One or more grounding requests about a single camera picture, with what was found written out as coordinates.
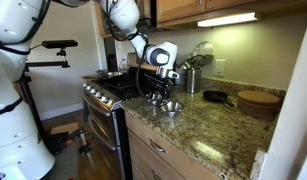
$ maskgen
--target ceiling light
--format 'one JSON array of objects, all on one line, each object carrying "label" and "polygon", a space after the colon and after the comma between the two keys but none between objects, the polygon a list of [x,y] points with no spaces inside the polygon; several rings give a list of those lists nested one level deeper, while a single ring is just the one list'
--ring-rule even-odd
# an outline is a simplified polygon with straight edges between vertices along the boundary
[{"label": "ceiling light", "polygon": [[246,14],[236,14],[224,17],[218,17],[213,19],[208,19],[204,21],[199,21],[197,26],[199,27],[212,27],[212,26],[220,26],[225,24],[235,24],[241,22],[248,21],[257,21],[260,20],[261,15],[255,12],[246,13]]}]

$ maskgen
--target granite countertop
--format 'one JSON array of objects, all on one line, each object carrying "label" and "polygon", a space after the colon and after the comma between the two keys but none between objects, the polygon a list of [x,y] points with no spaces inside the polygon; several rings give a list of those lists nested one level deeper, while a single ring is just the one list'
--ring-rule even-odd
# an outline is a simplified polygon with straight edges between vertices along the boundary
[{"label": "granite countertop", "polygon": [[[171,100],[184,107],[173,119],[159,109],[153,116],[152,105],[144,98],[121,107],[221,179],[249,179],[259,146],[270,143],[263,140],[273,122],[249,116],[236,106],[208,102],[202,92],[178,89]],[[228,99],[236,104],[236,97]]]}]

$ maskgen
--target cabinet handle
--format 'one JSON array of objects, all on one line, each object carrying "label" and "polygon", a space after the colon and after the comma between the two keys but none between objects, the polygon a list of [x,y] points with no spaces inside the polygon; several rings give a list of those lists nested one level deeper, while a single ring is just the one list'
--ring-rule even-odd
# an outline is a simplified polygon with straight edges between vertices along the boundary
[{"label": "cabinet handle", "polygon": [[154,171],[153,171],[153,178],[154,178],[154,180],[162,180],[162,179],[160,178],[160,176],[157,175],[157,173],[154,172]]},{"label": "cabinet handle", "polygon": [[157,145],[152,139],[150,139],[151,141],[151,146],[153,149],[155,149],[157,152],[164,152],[164,153],[167,153],[167,151],[163,148],[161,148],[159,145]]}]

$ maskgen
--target white wall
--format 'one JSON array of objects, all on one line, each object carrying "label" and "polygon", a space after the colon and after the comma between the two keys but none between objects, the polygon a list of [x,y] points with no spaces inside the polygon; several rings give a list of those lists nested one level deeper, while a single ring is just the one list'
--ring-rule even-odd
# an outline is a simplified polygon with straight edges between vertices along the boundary
[{"label": "white wall", "polygon": [[[224,77],[214,76],[214,62],[203,67],[202,76],[277,89],[287,89],[300,49],[307,14],[263,15],[259,22],[162,31],[148,34],[150,43],[165,40],[178,45],[177,63],[202,41],[214,46],[215,58],[226,59]],[[117,42],[118,60],[134,51],[129,42]]]},{"label": "white wall", "polygon": [[[106,66],[103,39],[98,38],[93,25],[92,7],[87,3],[78,8],[69,8],[51,3],[48,14],[33,39],[31,46],[45,40],[73,39],[77,47],[66,49],[67,60],[71,68],[32,67],[32,82],[29,83],[41,119],[47,119],[82,108],[81,76],[94,74]],[[59,49],[46,49],[40,46],[34,49],[28,61],[61,61],[56,56]]]}]

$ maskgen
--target small metal bowl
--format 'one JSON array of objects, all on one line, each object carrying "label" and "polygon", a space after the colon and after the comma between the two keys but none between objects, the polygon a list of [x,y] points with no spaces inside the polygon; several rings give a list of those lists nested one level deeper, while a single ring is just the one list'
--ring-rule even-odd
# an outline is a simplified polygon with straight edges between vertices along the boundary
[{"label": "small metal bowl", "polygon": [[167,104],[160,106],[162,112],[167,113],[170,118],[173,118],[183,108],[179,102],[169,101]]}]

